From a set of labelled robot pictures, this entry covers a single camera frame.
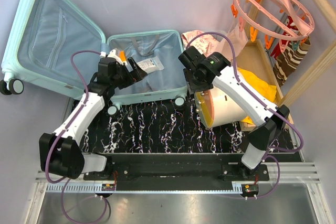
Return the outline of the white toiletry pack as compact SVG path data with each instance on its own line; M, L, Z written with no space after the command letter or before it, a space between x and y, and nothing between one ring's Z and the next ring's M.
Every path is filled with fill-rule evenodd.
M139 61L137 64L147 74L164 69L163 64L157 56Z

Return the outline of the white round drum box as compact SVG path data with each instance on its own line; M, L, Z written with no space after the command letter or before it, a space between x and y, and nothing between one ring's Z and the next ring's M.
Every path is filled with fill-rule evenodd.
M201 122L208 129L238 122L247 117L247 113L217 87L197 92L194 98Z

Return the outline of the light blue hard-shell suitcase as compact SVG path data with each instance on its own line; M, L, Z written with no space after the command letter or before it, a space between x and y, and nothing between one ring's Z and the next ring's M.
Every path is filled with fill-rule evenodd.
M171 99L185 103L187 84L178 57L183 45L176 30L155 30L106 37L71 0L20 0L1 69L1 93L21 94L24 83L79 100L98 70L102 51L123 50L139 61L158 57L164 66L143 80L116 89L115 110L123 105Z

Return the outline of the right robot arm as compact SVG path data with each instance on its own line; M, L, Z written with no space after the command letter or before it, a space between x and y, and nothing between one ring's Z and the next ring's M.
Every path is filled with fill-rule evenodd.
M249 144L238 167L239 176L250 180L257 174L269 144L288 123L289 109L276 106L253 89L228 59L219 52L205 57L190 46L179 56L189 90L193 93L219 88L236 102L252 119L255 128L249 133Z

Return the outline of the cream pink-print cloth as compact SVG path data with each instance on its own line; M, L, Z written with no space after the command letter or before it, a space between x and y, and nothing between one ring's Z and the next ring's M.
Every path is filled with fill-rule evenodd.
M181 39L184 48L188 45L188 43L197 35L202 34L203 31L201 30L193 30L188 31L181 34ZM191 46L194 46L200 53L204 54L206 57L208 57L211 53L214 52L217 45L219 44L219 41L216 40L212 35L203 35L197 39L195 39Z

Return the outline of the orange tube white cap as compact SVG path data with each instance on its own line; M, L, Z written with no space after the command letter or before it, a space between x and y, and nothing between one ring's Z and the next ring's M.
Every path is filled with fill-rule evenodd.
M127 64L128 64L128 63L127 63L127 58L126 58L125 53L124 53L123 50L120 51L119 57L120 57L120 59L121 59L121 61L122 61L122 63L123 63L124 65L127 65Z

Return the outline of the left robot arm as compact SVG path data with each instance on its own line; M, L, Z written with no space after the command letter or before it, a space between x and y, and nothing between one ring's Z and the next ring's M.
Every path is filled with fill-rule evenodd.
M84 173L95 172L103 180L113 175L112 165L100 154L83 153L80 141L97 114L102 111L115 93L146 77L133 58L118 62L116 58L101 58L98 71L93 74L85 92L64 123L53 133L44 133L39 139L41 169L53 183L51 174L61 179L76 179Z

